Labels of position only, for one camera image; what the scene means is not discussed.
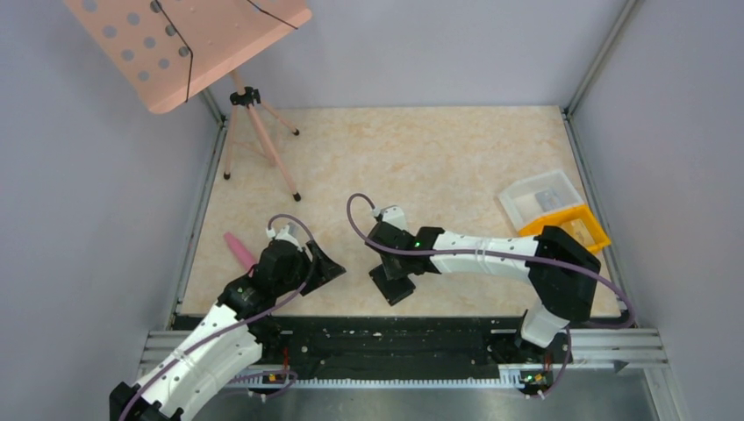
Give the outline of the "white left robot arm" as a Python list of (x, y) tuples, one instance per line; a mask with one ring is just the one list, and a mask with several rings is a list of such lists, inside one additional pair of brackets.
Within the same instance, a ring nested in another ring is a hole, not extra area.
[(272, 239), (259, 260), (229, 282), (187, 338), (133, 385), (109, 395), (112, 420), (191, 420), (243, 369), (281, 352), (279, 303), (342, 276), (346, 269), (310, 240)]

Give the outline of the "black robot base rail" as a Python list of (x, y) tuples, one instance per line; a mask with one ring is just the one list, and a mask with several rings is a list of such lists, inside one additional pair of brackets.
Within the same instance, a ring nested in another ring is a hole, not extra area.
[(302, 380), (497, 379), (509, 365), (532, 376), (573, 360), (565, 333), (541, 348), (518, 339), (520, 326), (517, 317), (274, 316), (248, 330), (263, 346), (261, 365)]

